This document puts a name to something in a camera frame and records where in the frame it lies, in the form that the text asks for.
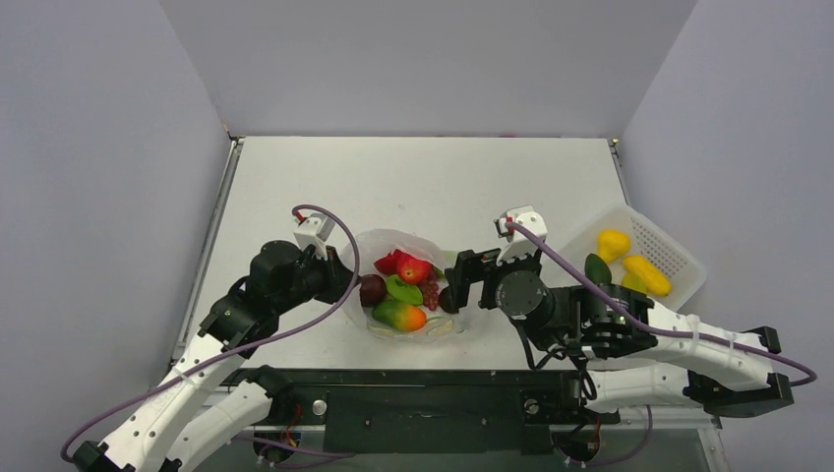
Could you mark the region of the clear plastic bag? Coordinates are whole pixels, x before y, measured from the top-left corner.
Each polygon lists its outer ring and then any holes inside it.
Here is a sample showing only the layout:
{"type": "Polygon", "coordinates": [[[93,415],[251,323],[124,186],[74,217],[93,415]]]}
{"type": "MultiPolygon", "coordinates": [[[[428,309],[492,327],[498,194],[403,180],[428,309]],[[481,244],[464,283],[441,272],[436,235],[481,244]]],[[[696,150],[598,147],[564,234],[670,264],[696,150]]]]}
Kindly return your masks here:
{"type": "Polygon", "coordinates": [[[339,256],[347,267],[359,264],[358,287],[341,306],[346,318],[378,338],[433,342],[458,338],[476,328],[471,309],[453,313],[443,297],[450,288],[445,270],[456,251],[429,239],[373,229],[354,237],[339,256]]]}

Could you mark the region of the dark red fake plum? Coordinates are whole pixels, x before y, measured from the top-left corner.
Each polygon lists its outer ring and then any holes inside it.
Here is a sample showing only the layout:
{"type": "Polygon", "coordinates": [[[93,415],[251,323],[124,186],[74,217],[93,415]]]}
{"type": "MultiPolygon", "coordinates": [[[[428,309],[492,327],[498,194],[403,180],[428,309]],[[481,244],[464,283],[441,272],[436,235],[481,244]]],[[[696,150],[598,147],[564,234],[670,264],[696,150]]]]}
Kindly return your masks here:
{"type": "Polygon", "coordinates": [[[359,297],[363,308],[373,308],[387,296],[386,280],[377,274],[366,274],[360,279],[359,297]]]}

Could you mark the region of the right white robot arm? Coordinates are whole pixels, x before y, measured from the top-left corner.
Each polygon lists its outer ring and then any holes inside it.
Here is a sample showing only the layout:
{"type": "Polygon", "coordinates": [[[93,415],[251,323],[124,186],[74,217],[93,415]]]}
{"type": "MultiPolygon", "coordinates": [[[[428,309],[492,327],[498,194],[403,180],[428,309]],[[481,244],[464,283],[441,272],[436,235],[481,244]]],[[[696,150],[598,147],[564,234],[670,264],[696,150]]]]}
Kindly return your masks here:
{"type": "Polygon", "coordinates": [[[793,404],[787,377],[775,372],[768,357],[755,354],[779,353],[773,328],[736,333],[677,314],[635,286],[616,284],[595,254],[586,257],[584,274],[617,310],[583,285],[546,286],[539,253],[506,264],[498,255],[458,254],[444,272],[441,307],[458,313],[471,285],[480,282],[480,308],[505,314],[530,369],[570,360],[578,381],[554,395],[563,417],[578,420],[590,410],[609,413],[631,405],[699,405],[713,416],[751,418],[793,404]]]}

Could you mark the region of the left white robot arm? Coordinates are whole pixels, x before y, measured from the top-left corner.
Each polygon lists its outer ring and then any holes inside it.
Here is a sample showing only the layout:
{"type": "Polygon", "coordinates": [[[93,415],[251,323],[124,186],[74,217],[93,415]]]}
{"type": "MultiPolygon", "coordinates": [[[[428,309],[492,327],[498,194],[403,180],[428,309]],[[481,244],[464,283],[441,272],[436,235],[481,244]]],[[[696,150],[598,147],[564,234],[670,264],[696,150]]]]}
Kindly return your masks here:
{"type": "Polygon", "coordinates": [[[345,265],[332,246],[264,244],[163,381],[79,427],[62,445],[61,459],[80,471],[184,470],[187,458],[172,450],[220,383],[259,347],[305,330],[280,332],[280,317],[311,300],[332,311],[346,301],[360,268],[358,245],[350,246],[353,263],[345,265]]]}

